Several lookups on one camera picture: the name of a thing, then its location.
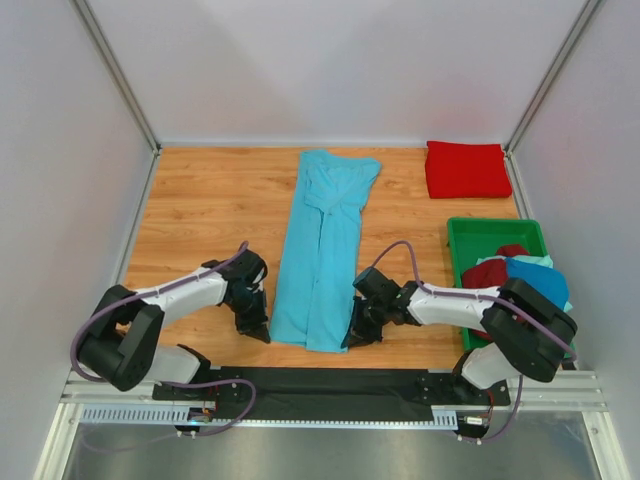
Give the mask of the light blue t-shirt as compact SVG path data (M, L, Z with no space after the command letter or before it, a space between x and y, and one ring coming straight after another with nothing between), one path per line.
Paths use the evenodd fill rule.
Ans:
M343 353L351 322L362 211L381 164L304 151L281 255L271 339Z

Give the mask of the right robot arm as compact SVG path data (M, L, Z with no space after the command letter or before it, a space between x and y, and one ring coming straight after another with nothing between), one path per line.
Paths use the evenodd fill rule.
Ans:
M446 324L483 332L484 347L464 353L450 379L452 395L470 404L494 384L523 376L551 382L571 343L576 322L533 286L513 278L501 287L443 288L416 280L399 286L375 268L359 275L349 329L348 348L382 340L389 323L427 326Z

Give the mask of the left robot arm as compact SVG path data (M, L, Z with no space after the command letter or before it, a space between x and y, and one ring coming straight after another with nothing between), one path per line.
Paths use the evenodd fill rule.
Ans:
M72 369L119 391L151 380L199 401L210 389L203 371L207 359L186 346L161 346L161 331L206 307L225 305L239 334L268 344L267 275L266 262L244 242L231 258L210 260L170 282L138 290L114 285L72 340Z

